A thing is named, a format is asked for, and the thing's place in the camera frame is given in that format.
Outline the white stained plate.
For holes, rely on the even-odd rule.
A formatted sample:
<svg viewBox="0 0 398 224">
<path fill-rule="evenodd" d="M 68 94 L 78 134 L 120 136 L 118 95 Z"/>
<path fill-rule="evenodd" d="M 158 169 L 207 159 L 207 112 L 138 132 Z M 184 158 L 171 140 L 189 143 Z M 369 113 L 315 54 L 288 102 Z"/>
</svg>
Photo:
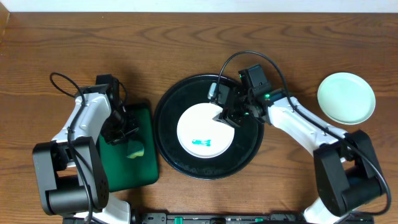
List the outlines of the white stained plate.
<svg viewBox="0 0 398 224">
<path fill-rule="evenodd" d="M 212 103 L 195 104 L 183 112 L 177 123 L 177 138 L 187 153 L 210 159 L 230 147 L 234 128 L 213 119 L 221 112 L 222 107 Z"/>
</svg>

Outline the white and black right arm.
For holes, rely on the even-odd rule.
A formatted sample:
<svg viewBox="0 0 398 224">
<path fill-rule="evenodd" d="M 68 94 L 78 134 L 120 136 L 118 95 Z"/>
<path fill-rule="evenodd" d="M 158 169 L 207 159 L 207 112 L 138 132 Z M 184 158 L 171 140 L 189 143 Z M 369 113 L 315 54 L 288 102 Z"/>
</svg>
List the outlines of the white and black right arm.
<svg viewBox="0 0 398 224">
<path fill-rule="evenodd" d="M 311 113 L 285 90 L 212 84 L 209 99 L 222 108 L 216 121 L 239 128 L 244 118 L 283 130 L 312 156 L 318 198 L 303 212 L 308 223 L 343 223 L 373 217 L 358 208 L 389 195 L 370 137 L 348 133 Z"/>
</svg>

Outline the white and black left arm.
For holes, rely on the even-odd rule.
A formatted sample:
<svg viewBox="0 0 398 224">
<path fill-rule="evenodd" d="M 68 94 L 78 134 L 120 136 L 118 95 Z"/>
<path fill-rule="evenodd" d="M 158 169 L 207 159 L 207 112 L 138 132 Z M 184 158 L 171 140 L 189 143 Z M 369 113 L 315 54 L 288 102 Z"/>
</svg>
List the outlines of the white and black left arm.
<svg viewBox="0 0 398 224">
<path fill-rule="evenodd" d="M 131 206 L 111 194 L 96 143 L 115 146 L 135 130 L 117 93 L 75 95 L 62 130 L 32 151 L 43 211 L 69 223 L 130 223 Z"/>
</svg>

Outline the green and yellow sponge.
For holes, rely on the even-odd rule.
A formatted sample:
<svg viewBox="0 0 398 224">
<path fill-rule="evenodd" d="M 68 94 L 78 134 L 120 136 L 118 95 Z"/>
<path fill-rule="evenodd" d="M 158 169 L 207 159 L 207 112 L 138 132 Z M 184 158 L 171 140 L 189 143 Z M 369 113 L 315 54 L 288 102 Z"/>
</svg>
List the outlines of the green and yellow sponge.
<svg viewBox="0 0 398 224">
<path fill-rule="evenodd" d="M 144 155 L 144 145 L 138 140 L 128 140 L 126 157 L 129 159 L 135 159 Z"/>
</svg>

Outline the mint green plate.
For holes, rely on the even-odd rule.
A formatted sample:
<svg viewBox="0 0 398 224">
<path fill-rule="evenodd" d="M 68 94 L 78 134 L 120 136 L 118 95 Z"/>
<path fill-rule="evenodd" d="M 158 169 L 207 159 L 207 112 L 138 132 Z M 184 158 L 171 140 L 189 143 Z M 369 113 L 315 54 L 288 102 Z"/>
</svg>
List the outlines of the mint green plate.
<svg viewBox="0 0 398 224">
<path fill-rule="evenodd" d="M 318 87 L 317 100 L 330 119 L 347 125 L 366 121 L 376 108 L 371 86 L 363 78 L 348 72 L 327 76 Z"/>
</svg>

